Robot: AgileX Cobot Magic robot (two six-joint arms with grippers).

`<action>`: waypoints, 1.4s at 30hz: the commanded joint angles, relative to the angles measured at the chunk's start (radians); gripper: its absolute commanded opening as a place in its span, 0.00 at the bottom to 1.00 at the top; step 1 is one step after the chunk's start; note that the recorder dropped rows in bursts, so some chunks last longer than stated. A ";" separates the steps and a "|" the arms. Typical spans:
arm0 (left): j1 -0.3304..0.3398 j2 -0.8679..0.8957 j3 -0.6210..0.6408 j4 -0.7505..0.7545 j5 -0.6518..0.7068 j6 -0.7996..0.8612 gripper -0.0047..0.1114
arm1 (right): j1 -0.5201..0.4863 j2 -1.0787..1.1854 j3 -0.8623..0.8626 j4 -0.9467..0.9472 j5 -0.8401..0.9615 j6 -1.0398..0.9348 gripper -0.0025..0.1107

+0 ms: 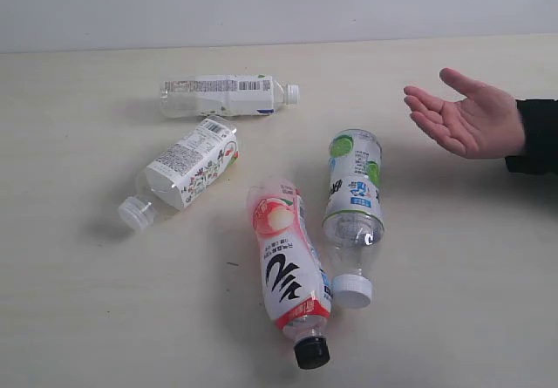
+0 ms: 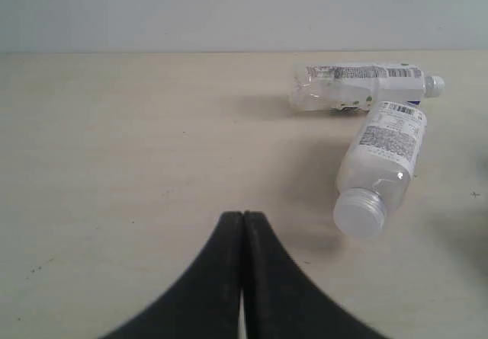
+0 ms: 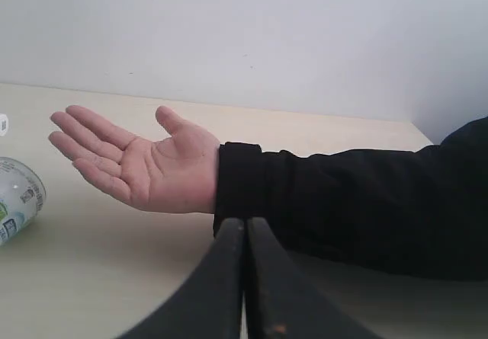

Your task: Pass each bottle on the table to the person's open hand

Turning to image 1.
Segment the bare open human hand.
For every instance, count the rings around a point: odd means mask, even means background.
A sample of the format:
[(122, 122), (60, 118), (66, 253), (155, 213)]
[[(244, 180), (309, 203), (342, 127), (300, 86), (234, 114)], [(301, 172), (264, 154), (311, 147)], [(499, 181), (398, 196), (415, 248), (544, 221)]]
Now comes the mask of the bare open human hand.
[(452, 102), (415, 86), (404, 88), (410, 117), (429, 138), (469, 160), (523, 152), (526, 134), (514, 97), (450, 68), (442, 69), (439, 77), (464, 98)]

